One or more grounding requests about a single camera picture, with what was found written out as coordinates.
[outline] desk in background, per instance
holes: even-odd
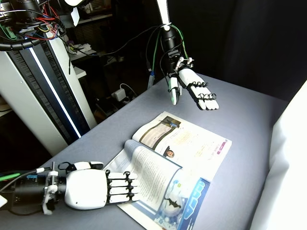
[[[245,230],[249,227],[268,173],[272,127],[287,103],[230,83],[203,76],[217,95],[220,109],[201,111],[184,90],[173,106],[165,80],[85,134],[49,160],[108,163],[136,130],[163,111],[232,140],[233,144],[203,201],[194,230]],[[0,229],[141,230],[117,206],[90,211],[56,206],[52,216],[17,217],[0,212]]]

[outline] white fabric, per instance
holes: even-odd
[[[307,229],[307,82],[274,125],[270,171],[252,230]]]

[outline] power adapter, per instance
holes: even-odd
[[[126,93],[124,89],[119,89],[111,94],[117,101],[122,101],[126,97]]]

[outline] white cable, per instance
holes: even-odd
[[[69,120],[69,122],[70,122],[72,128],[75,130],[75,132],[76,132],[78,138],[81,138],[81,135],[80,135],[80,133],[79,133],[77,127],[75,126],[74,122],[72,121],[71,116],[70,116],[69,113],[67,112],[67,110],[66,110],[66,108],[65,108],[65,106],[64,106],[64,104],[63,104],[63,102],[61,101],[61,99],[60,99],[60,97],[59,97],[59,95],[58,95],[58,93],[56,92],[56,90],[55,90],[55,88],[53,87],[51,81],[49,80],[49,78],[48,78],[48,76],[47,76],[47,74],[46,74],[46,72],[45,72],[45,70],[44,70],[42,64],[40,63],[38,57],[36,56],[36,53],[34,52],[33,48],[29,48],[29,50],[30,50],[30,52],[31,52],[31,54],[32,54],[32,56],[33,56],[33,58],[34,58],[34,60],[36,61],[36,63],[37,63],[37,65],[38,65],[39,69],[41,70],[41,72],[42,72],[42,74],[43,74],[45,80],[47,81],[47,84],[49,85],[51,91],[53,92],[53,94],[54,94],[54,96],[56,97],[58,103],[60,104],[60,106],[61,106],[61,108],[62,108],[64,114],[66,115],[67,119]]]
[[[120,87],[121,89],[122,89],[121,85],[125,85],[125,86],[129,87],[129,89],[132,90],[132,92],[134,93],[134,95],[135,95],[136,97],[138,96],[138,95],[135,93],[135,91],[134,91],[129,85],[127,85],[127,84],[125,84],[125,83],[121,83],[121,84],[119,85],[119,87]]]

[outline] white robotic hand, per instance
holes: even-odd
[[[97,167],[90,162],[78,162],[69,167],[76,168],[66,178],[65,203],[72,208],[95,209],[140,199],[140,183],[134,173],[93,169]]]
[[[184,89],[187,89],[191,97],[201,110],[218,109],[215,93],[211,93],[206,83],[191,69],[182,69],[179,71],[178,80]]]

